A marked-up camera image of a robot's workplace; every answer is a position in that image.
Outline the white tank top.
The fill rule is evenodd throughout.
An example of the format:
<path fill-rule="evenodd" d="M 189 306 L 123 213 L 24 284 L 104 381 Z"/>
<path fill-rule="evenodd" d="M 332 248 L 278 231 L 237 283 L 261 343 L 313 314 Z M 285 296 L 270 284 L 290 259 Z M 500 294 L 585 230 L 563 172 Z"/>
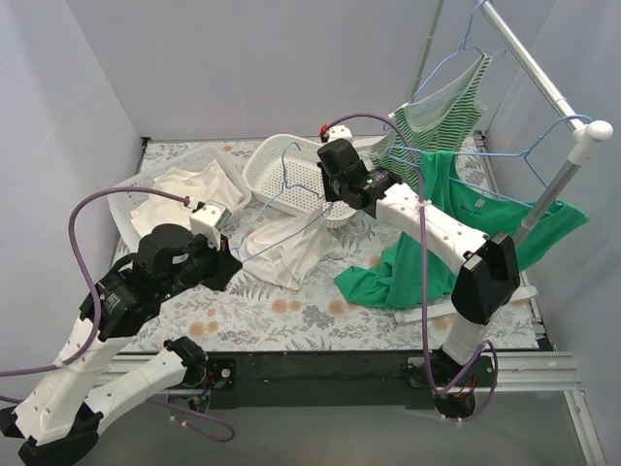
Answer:
<path fill-rule="evenodd" d="M 345 251 L 326 226 L 327 208 L 268 222 L 248 234 L 238 257 L 257 279 L 297 290 L 324 259 L 341 259 Z"/>

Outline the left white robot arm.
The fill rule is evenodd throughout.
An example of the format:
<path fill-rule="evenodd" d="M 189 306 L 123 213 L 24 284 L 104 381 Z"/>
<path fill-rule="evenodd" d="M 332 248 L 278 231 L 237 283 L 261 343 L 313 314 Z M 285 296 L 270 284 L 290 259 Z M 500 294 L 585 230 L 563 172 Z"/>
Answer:
<path fill-rule="evenodd" d="M 222 291 L 241 268 L 219 233 L 162 224 L 146 235 L 85 298 L 54 370 L 22 402 L 2 410 L 2 434 L 23 441 L 21 461 L 74 465 L 151 396 L 176 385 L 202 385 L 208 355 L 188 337 L 166 341 L 152 359 L 110 383 L 96 382 L 164 302 L 197 285 Z"/>

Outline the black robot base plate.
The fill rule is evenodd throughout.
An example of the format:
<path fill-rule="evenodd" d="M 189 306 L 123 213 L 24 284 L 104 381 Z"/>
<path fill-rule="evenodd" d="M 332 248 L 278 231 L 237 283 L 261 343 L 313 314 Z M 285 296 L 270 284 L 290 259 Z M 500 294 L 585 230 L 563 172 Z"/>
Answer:
<path fill-rule="evenodd" d="M 237 408 L 400 406 L 466 418 L 476 393 L 491 386 L 493 365 L 481 356 L 445 395 L 427 383 L 419 350 L 214 352 L 196 385 L 173 391 L 196 411 Z"/>

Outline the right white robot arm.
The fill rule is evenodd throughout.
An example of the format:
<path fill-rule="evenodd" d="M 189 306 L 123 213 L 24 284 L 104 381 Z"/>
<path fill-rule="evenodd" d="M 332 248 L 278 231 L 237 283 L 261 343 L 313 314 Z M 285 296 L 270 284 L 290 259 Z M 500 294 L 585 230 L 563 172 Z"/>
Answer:
<path fill-rule="evenodd" d="M 450 299 L 457 317 L 435 359 L 446 383 L 465 383 L 492 316 L 520 285 L 514 242 L 504 232 L 489 236 L 460 223 L 397 175 L 368 169 L 346 139 L 328 142 L 316 154 L 328 201 L 343 201 L 407 234 L 425 249 L 423 258 L 431 252 L 455 274 Z"/>

